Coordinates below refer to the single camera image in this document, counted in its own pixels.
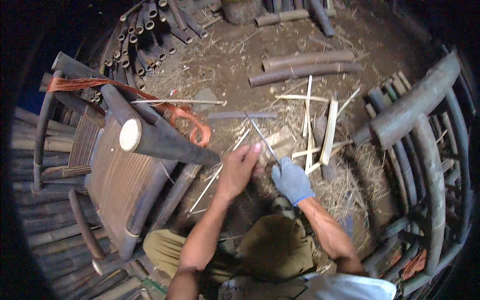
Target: forearm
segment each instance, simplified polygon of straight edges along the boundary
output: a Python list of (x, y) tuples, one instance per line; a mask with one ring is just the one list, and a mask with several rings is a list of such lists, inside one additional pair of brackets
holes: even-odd
[(180, 252), (179, 268), (194, 268), (203, 271), (212, 259), (218, 243), (225, 213), (230, 199), (215, 194), (202, 219), (188, 235)]
[(337, 271), (362, 273), (355, 247), (340, 224), (313, 197), (300, 201), (298, 207), (312, 225), (323, 250), (337, 262)]

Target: person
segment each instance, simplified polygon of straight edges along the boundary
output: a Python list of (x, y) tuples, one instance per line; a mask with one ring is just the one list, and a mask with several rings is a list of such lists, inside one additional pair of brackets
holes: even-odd
[[(145, 253), (159, 268), (174, 274), (167, 299), (198, 299), (198, 275), (211, 263), (227, 209), (246, 188), (261, 151), (260, 144), (243, 145), (226, 155), (215, 195), (186, 239), (165, 230), (146, 237)], [(316, 201), (304, 170), (283, 157), (271, 176), (279, 192), (305, 214), (322, 249), (336, 263), (336, 274), (315, 272), (315, 245), (298, 219), (264, 216), (238, 248), (242, 267), (237, 270), (252, 276), (225, 277), (218, 299), (393, 299), (394, 284), (364, 277), (350, 238)]]

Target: gloved hand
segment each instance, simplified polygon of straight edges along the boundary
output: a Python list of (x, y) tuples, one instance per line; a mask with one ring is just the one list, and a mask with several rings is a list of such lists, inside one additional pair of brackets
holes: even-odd
[(280, 159), (280, 164), (273, 166), (272, 179), (276, 188), (293, 206), (297, 206), (298, 202), (305, 198), (315, 196), (305, 170), (295, 165), (287, 156)]

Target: dirt floor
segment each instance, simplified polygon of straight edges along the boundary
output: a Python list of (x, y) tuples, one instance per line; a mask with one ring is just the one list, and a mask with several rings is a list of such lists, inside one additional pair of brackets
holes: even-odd
[[(427, 62), (415, 42), (383, 2), (352, 4), (351, 8), (336, 2), (338, 17), (332, 20), (338, 33), (325, 39), (337, 49), (352, 49), (362, 70), (358, 74), (340, 74), (317, 77), (312, 84), (312, 96), (330, 97), (337, 92), (341, 105), (358, 87), (360, 95), (347, 106), (337, 123), (335, 142), (349, 138), (361, 125), (369, 120), (364, 110), (363, 97), (370, 88), (384, 82), (387, 76), (402, 71), (410, 82), (416, 82), (425, 74)], [(208, 14), (197, 13), (200, 23), (205, 23)], [(212, 128), (209, 148), (224, 155), (230, 151), (239, 137), (250, 128), (245, 119), (208, 120), (209, 112), (272, 111), (276, 119), (258, 119), (257, 123), (265, 136), (286, 126), (295, 140), (295, 151), (306, 149), (306, 139), (301, 136), (305, 105), (299, 100), (275, 101), (274, 95), (282, 94), (291, 87), (290, 94), (305, 95), (307, 84), (304, 78), (292, 79), (277, 84), (250, 88), (248, 77), (262, 72), (262, 59), (294, 53), (327, 51), (308, 39), (313, 35), (324, 39), (319, 27), (310, 20), (281, 23), (257, 30), (253, 24), (235, 27), (225, 21), (208, 28), (209, 36), (198, 38), (185, 46), (175, 41), (178, 52), (170, 56), (157, 68), (156, 74), (146, 79), (146, 92), (160, 99), (191, 99), (198, 91), (210, 88), (218, 100), (226, 100), (226, 106), (215, 106), (199, 112), (201, 120)], [(328, 113), (327, 104), (311, 103), (311, 119)], [(187, 124), (178, 124), (179, 130), (188, 134)], [(246, 142), (257, 138), (251, 128)], [(397, 214), (399, 197), (391, 187), (390, 171), (383, 153), (371, 144), (359, 149), (345, 146), (337, 155), (337, 179), (322, 181), (320, 169), (311, 174), (317, 199), (329, 212), (342, 222), (348, 215), (354, 219), (353, 241), (360, 257), (367, 256), (377, 244), (382, 225)], [(304, 161), (296, 160), (304, 166)], [(188, 227), (195, 223), (202, 212), (188, 215), (193, 203), (206, 187), (218, 167), (203, 168), (192, 187), (177, 209), (176, 227)], [(215, 192), (216, 181), (200, 200), (194, 212), (208, 207)], [(249, 185), (229, 211), (222, 238), (227, 238), (224, 248), (234, 251), (241, 236), (250, 229), (258, 218), (267, 213), (276, 190), (265, 175)], [(333, 264), (321, 255), (319, 270), (332, 270)]]

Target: khaki pants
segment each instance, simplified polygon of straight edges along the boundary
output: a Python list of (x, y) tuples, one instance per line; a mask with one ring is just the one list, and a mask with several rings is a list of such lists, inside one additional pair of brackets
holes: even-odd
[[(185, 240), (169, 230), (155, 230), (145, 238), (144, 251), (158, 269), (173, 277)], [(298, 219), (284, 216), (264, 216), (258, 220), (243, 237), (237, 252), (237, 265), (225, 264), (214, 256), (204, 273), (217, 283), (239, 275), (282, 280), (314, 267), (313, 239), (305, 236)]]

